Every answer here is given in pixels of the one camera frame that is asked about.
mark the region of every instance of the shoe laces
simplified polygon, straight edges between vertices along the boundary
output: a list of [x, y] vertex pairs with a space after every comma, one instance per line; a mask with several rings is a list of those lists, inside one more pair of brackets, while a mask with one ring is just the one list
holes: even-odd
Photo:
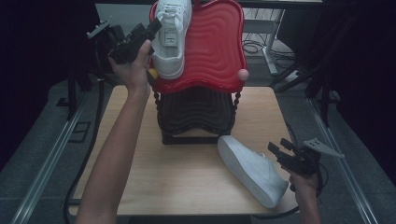
[[172, 19], [175, 18], [175, 26], [178, 31], [183, 30], [182, 17], [181, 17], [181, 5], [175, 4], [164, 4], [161, 11], [157, 13], [157, 18], [161, 21], [163, 18]]

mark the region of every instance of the wooden tabletop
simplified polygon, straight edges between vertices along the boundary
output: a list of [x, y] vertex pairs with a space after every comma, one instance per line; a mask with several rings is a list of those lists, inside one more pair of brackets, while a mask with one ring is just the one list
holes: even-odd
[[[80, 199], [95, 159], [125, 102], [124, 86], [114, 88], [100, 124], [97, 140], [78, 182], [74, 198]], [[274, 92], [266, 87], [245, 87], [236, 110], [232, 136], [246, 147], [268, 151], [268, 142], [279, 145], [290, 139]], [[297, 203], [289, 189], [279, 205], [263, 207], [224, 165], [217, 145], [163, 145], [157, 123], [157, 110], [151, 94], [143, 117], [132, 170], [123, 193], [119, 215], [275, 215], [294, 208]], [[206, 135], [192, 131], [185, 135]], [[276, 168], [284, 179], [289, 175]], [[75, 215], [77, 207], [70, 207]]]

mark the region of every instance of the gray floor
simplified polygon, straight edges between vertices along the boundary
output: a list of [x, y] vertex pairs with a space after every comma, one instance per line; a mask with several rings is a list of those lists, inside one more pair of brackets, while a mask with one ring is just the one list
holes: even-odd
[[[268, 68], [263, 57], [249, 56], [247, 58], [250, 79], [247, 86], [266, 86], [271, 81]], [[326, 142], [326, 136], [320, 129], [312, 107], [304, 97], [302, 83], [288, 91], [277, 93], [283, 117], [295, 133], [297, 144], [300, 146], [304, 140], [314, 137]], [[106, 99], [111, 93], [112, 86], [106, 84]], [[78, 124], [85, 122], [91, 124], [85, 141], [81, 143], [67, 142], [62, 155], [56, 161], [53, 172], [49, 173], [48, 183], [42, 191], [36, 193], [36, 203], [26, 204], [25, 218], [15, 223], [64, 223], [63, 202], [64, 196], [72, 184], [78, 169], [85, 157], [91, 139], [94, 115], [97, 107], [98, 87], [86, 94], [80, 93], [79, 97], [86, 96], [85, 105], [81, 108]], [[0, 223], [10, 223], [16, 216], [27, 193], [31, 192], [37, 173], [42, 164], [56, 144], [58, 136], [66, 125], [67, 108], [56, 106], [60, 98], [67, 98], [66, 82], [55, 85], [49, 92], [49, 101], [42, 114], [37, 119], [34, 127], [21, 143], [7, 167], [0, 174]], [[346, 125], [338, 114], [335, 105], [329, 110], [330, 132], [333, 134], [337, 146], [346, 155], [346, 162], [353, 177], [361, 187], [364, 197], [373, 210], [376, 222], [371, 223], [396, 223], [396, 188], [389, 181], [369, 150], [360, 139]], [[81, 139], [78, 132], [72, 133], [69, 140]], [[329, 171], [329, 182], [319, 197], [320, 210], [323, 223], [364, 223], [359, 199], [356, 199], [348, 188], [345, 178], [340, 172], [338, 161], [332, 157], [323, 156], [321, 160]], [[261, 220], [251, 217], [249, 222], [260, 223], [298, 223], [299, 214], [293, 214], [273, 220]], [[198, 219], [187, 220], [196, 223]], [[201, 220], [201, 223], [230, 223], [226, 219]], [[128, 217], [120, 217], [119, 223], [129, 223]]]

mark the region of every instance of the black cable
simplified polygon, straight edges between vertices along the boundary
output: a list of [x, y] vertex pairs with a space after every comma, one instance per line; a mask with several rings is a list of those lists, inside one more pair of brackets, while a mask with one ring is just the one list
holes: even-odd
[[95, 117], [95, 123], [94, 123], [94, 128], [93, 128], [93, 133], [92, 133], [92, 140], [90, 143], [90, 147], [84, 157], [84, 160], [78, 170], [78, 174], [76, 175], [72, 185], [70, 186], [69, 190], [66, 193], [66, 196], [64, 198], [64, 205], [63, 205], [63, 211], [64, 211], [64, 222], [69, 224], [69, 218], [68, 218], [68, 208], [69, 208], [69, 200], [72, 196], [72, 193], [79, 181], [79, 179], [81, 178], [85, 166], [87, 165], [87, 162], [91, 156], [94, 144], [96, 142], [96, 136], [98, 134], [99, 131], [99, 125], [100, 125], [100, 120], [102, 119], [102, 110], [103, 110], [103, 103], [104, 103], [104, 99], [105, 99], [105, 76], [104, 76], [104, 72], [102, 70], [102, 65], [101, 65], [101, 60], [100, 60], [100, 56], [99, 56], [99, 41], [101, 40], [100, 37], [98, 37], [95, 40], [95, 57], [96, 57], [96, 62], [99, 68], [99, 72], [97, 74], [98, 77], [98, 83], [99, 83], [99, 99], [98, 99], [98, 106], [96, 109], [96, 117]]
[[283, 53], [276, 53], [276, 52], [272, 52], [271, 54], [277, 58], [281, 58], [281, 59], [289, 59], [289, 60], [295, 60], [295, 56], [294, 55], [287, 55], [287, 54], [283, 54]]
[[262, 39], [263, 43], [261, 43], [257, 40], [250, 40], [248, 38], [250, 38], [251, 35], [252, 35], [251, 33], [247, 34], [247, 36], [245, 37], [245, 40], [242, 41], [242, 46], [243, 46], [244, 52], [254, 54], [254, 53], [258, 53], [258, 52], [262, 51], [264, 49], [264, 47], [266, 46], [266, 40], [264, 40], [264, 38], [260, 34], [255, 34], [255, 35], [256, 36], [258, 35]]
[[282, 217], [287, 217], [290, 216], [291, 214], [294, 214], [300, 210], [299, 206], [296, 206], [292, 209], [290, 209], [287, 212], [281, 213], [276, 216], [259, 216], [259, 215], [252, 215], [253, 217], [259, 219], [259, 220], [265, 220], [265, 219], [277, 219], [277, 218], [282, 218]]
[[256, 8], [256, 14], [254, 15], [254, 19], [257, 19], [257, 15], [259, 14], [259, 9]]
[[264, 37], [262, 37], [261, 34], [256, 34], [256, 36], [257, 36], [257, 35], [262, 39], [262, 44], [263, 44], [264, 46], [267, 46], [267, 36], [268, 36], [268, 35], [265, 35], [265, 39], [264, 39]]
[[288, 131], [291, 133], [291, 142], [294, 143], [294, 145], [297, 145], [297, 137], [296, 134], [294, 132], [294, 130], [291, 128], [291, 125], [287, 122], [286, 123], [286, 127], [288, 128]]
[[271, 11], [270, 20], [272, 19], [273, 14], [274, 14], [274, 9], [272, 9]]
[[323, 187], [322, 187], [324, 189], [327, 186], [327, 182], [329, 181], [329, 171], [326, 169], [326, 167], [322, 163], [320, 163], [319, 165], [322, 167], [322, 169], [326, 173], [326, 180], [324, 181]]
[[289, 66], [283, 66], [279, 63], [279, 61], [294, 61], [293, 59], [275, 59], [275, 64], [280, 68], [289, 68]]
[[274, 50], [274, 49], [271, 49], [271, 51], [272, 51], [273, 53], [278, 53], [278, 54], [294, 54], [293, 51], [284, 52], [284, 51], [278, 51], [278, 50]]
[[[314, 158], [312, 158], [310, 155], [306, 155], [306, 157], [309, 159], [309, 162], [311, 164], [317, 164], [317, 161]], [[320, 163], [318, 163], [318, 165], [315, 166], [315, 173], [318, 177], [317, 197], [320, 195], [320, 193], [323, 190], [323, 177], [322, 177], [319, 167], [320, 167]]]
[[248, 10], [247, 14], [245, 15], [245, 18], [248, 16], [249, 13], [251, 13], [251, 8]]

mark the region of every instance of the sneaker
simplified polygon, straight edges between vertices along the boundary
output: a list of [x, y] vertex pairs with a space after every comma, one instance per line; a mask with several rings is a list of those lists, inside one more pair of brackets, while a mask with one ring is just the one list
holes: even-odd
[[230, 135], [218, 141], [219, 154], [228, 169], [265, 207], [275, 207], [288, 188], [289, 182], [282, 179], [274, 164]]
[[154, 67], [163, 79], [176, 79], [184, 70], [184, 45], [191, 22], [191, 0], [160, 0], [155, 10], [163, 28], [152, 42]]

